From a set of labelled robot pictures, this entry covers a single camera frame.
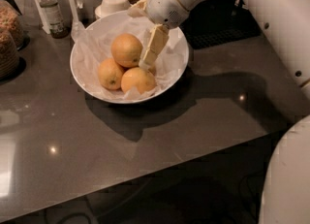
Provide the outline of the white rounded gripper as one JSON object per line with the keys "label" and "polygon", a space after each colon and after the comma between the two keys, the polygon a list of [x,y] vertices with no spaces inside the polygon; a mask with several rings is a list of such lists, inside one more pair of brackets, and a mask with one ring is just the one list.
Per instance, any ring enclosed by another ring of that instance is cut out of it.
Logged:
{"label": "white rounded gripper", "polygon": [[143,70],[149,70],[164,49],[169,39],[169,29],[184,22],[202,1],[204,0],[139,0],[127,10],[131,17],[148,16],[156,23],[149,31],[145,50],[139,60],[139,66]]}

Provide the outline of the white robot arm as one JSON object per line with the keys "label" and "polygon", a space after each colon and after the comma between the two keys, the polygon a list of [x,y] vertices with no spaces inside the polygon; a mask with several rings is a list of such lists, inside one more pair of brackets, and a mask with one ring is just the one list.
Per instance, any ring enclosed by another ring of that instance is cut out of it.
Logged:
{"label": "white robot arm", "polygon": [[[139,0],[129,16],[145,16],[157,29],[178,27],[204,0]],[[275,52],[268,72],[286,101],[310,98],[310,0],[243,0]],[[266,169],[258,224],[310,224],[310,115],[275,146]]]}

